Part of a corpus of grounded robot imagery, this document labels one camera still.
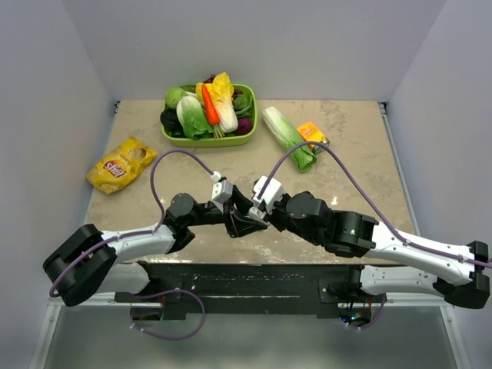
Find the white earbud charging case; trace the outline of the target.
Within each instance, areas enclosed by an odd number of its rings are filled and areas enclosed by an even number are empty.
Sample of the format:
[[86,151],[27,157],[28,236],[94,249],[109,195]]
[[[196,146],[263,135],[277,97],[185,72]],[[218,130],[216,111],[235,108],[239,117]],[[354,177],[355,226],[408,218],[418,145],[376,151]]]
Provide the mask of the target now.
[[267,216],[268,214],[265,211],[262,211],[256,207],[251,207],[248,211],[248,216],[249,218],[258,221],[258,222],[263,222],[267,223]]

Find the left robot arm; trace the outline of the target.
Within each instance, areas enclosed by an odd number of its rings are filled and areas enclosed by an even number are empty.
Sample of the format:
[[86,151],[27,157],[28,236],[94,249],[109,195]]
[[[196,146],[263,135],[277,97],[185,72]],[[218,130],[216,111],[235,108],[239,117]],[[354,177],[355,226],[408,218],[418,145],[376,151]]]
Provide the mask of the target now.
[[192,226],[222,224],[232,238],[263,231],[267,224],[253,218],[253,209],[253,202],[235,185],[222,181],[214,184],[212,199],[205,203],[187,193],[175,195],[161,219],[147,227],[100,231],[84,224],[42,265],[52,283],[49,295],[68,307],[104,292],[126,292],[152,301],[159,283],[136,259],[182,250],[195,237]]

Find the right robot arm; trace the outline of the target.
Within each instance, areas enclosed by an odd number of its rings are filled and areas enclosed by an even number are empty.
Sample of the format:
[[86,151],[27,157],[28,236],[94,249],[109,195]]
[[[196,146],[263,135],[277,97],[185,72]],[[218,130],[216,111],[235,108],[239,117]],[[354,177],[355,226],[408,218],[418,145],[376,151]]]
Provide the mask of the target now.
[[490,297],[483,242],[446,244],[391,230],[370,216],[334,211],[308,191],[255,200],[248,213],[337,256],[394,262],[389,268],[366,266],[359,275],[346,279],[342,291],[349,301],[388,292],[420,293],[441,297],[459,308],[481,309]]

